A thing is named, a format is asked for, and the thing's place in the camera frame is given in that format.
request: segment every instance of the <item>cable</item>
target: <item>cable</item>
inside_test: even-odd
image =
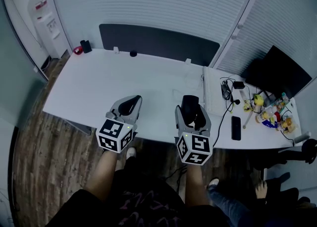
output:
[[[42,69],[42,71],[44,71],[45,69],[47,69],[50,65],[50,62],[51,62],[51,56],[49,55],[49,61],[48,61],[48,64],[46,65],[45,68]]]
[[[185,168],[187,168],[187,166],[182,166],[181,168],[176,169],[170,176],[168,176],[167,178],[165,178],[165,181],[166,181],[168,178],[172,177],[178,170],[182,170],[182,169],[185,169]]]
[[[249,90],[249,99],[250,99],[250,105],[251,105],[251,109],[253,111],[253,108],[252,108],[252,101],[251,101],[251,94],[250,94],[250,88],[248,85],[246,85],[246,87],[248,87],[248,90]]]
[[[286,114],[287,112],[290,112],[290,113],[292,113],[290,110],[286,110],[283,114],[282,114],[282,117],[281,117],[281,119],[283,119],[283,116],[284,116],[284,114]]]
[[[188,85],[187,81],[186,81],[186,80],[187,80],[187,77],[188,77],[188,74],[189,74],[189,73],[187,73],[187,74],[185,75],[185,84],[186,84],[186,87],[188,87],[189,89],[192,89],[192,90],[191,90],[190,92],[184,93],[184,92],[182,92],[182,91],[180,91],[180,90],[172,89],[172,95],[173,95],[173,98],[174,98],[176,101],[182,101],[184,95],[195,95],[196,92],[197,92],[198,90],[200,90],[200,89],[202,88],[203,84],[204,84],[204,75],[202,74],[202,75],[200,76],[200,80],[199,80],[198,85],[197,85],[196,87],[194,87],[194,88],[190,87],[190,86]]]
[[[220,125],[219,125],[219,128],[218,128],[218,136],[217,136],[217,139],[216,141],[214,142],[213,146],[214,147],[219,139],[219,135],[220,135],[220,128],[221,128],[221,124],[223,122],[223,119],[224,119],[224,116],[226,115],[227,111],[229,110],[229,108],[231,107],[231,105],[233,104],[234,102],[231,102],[231,104],[229,105],[229,107],[227,108],[227,110],[224,112],[223,116],[222,116],[222,119],[221,119],[221,122],[220,122]]]
[[[236,79],[234,79],[234,78],[230,78],[230,77],[221,77],[221,78],[219,78],[219,79],[223,79],[223,78],[227,78],[227,79],[230,79],[230,80],[234,80],[234,81],[236,81]]]
[[[0,191],[0,194],[2,194],[3,197],[9,201],[9,199],[1,191]]]
[[[287,138],[286,136],[285,136],[285,134],[281,131],[281,133],[282,133],[282,135],[287,139],[287,140],[290,140],[290,141],[292,141],[293,142],[293,147],[295,146],[295,142],[294,142],[294,140],[293,139],[290,139],[290,138]]]
[[[285,106],[285,107],[286,107],[286,109],[287,109],[288,111],[290,111],[287,106]],[[291,111],[290,111],[290,112],[291,112]],[[291,112],[291,114],[292,114],[292,112]]]
[[[182,175],[184,175],[186,172],[187,172],[187,168],[181,170],[181,172],[179,173],[178,180],[177,180],[177,189],[176,189],[177,194],[179,194],[180,180],[182,178]]]
[[[227,77],[227,78],[228,78],[227,80],[222,81],[222,84],[228,87],[229,92],[230,92],[230,100],[231,100],[231,102],[233,102],[233,96],[232,96],[233,81],[231,80],[231,78],[229,78],[229,77]],[[228,81],[231,81],[231,83],[232,83],[231,88],[229,88]]]

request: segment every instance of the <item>person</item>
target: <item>person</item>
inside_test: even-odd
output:
[[[123,170],[115,171],[117,158],[104,152],[85,188],[47,226],[227,226],[209,205],[200,166],[187,167],[183,203],[164,181],[139,172],[135,148],[128,149]]]
[[[208,186],[208,193],[214,206],[219,207],[227,216],[231,227],[292,227],[293,220],[285,214],[287,205],[276,209],[276,200],[267,200],[267,182],[261,181],[255,188],[256,201],[250,210],[240,201],[230,198],[217,189],[218,178],[214,178]]]
[[[217,206],[228,217],[227,222],[231,227],[253,227],[255,226],[253,213],[240,201],[230,198],[219,192],[217,186],[219,179],[214,178],[208,185],[208,194],[211,205]]]

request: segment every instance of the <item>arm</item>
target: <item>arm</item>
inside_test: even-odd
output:
[[[185,205],[187,207],[209,205],[200,166],[187,166]]]
[[[104,152],[93,176],[88,180],[84,188],[103,202],[110,193],[117,159],[117,153],[112,151]]]
[[[261,181],[255,188],[257,195],[257,202],[255,204],[256,210],[262,211],[266,206],[266,193],[267,193],[267,183],[266,181]]]

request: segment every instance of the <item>smartphone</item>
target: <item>smartphone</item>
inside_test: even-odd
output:
[[[231,117],[231,139],[241,140],[241,119],[236,116]]]

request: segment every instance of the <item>black monitor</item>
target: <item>black monitor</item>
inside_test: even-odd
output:
[[[246,83],[273,93],[294,97],[312,79],[291,57],[272,46],[263,59],[255,59],[242,74]]]

